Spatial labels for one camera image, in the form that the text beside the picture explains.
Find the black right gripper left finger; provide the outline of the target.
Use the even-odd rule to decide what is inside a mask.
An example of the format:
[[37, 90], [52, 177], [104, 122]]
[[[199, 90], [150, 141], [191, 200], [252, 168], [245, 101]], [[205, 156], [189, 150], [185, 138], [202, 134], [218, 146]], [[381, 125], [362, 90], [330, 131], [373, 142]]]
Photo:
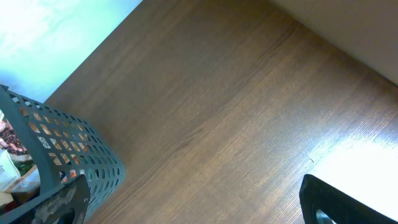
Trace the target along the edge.
[[1, 223], [83, 223], [90, 197], [86, 177], [79, 175], [1, 215]]

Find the brown snack bag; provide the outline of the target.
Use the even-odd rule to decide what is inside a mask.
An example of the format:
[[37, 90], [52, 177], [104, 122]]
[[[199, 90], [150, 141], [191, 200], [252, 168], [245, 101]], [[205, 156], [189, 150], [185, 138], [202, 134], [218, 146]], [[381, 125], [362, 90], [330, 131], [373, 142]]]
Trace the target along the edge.
[[39, 187], [38, 168], [1, 111], [1, 191], [27, 193]]

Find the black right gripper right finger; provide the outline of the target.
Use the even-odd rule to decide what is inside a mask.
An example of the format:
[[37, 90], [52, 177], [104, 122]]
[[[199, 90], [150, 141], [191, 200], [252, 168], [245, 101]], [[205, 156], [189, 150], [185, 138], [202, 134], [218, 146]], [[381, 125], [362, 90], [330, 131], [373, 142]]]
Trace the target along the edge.
[[306, 224], [397, 224], [397, 221], [375, 211], [311, 174], [304, 175], [299, 198]]

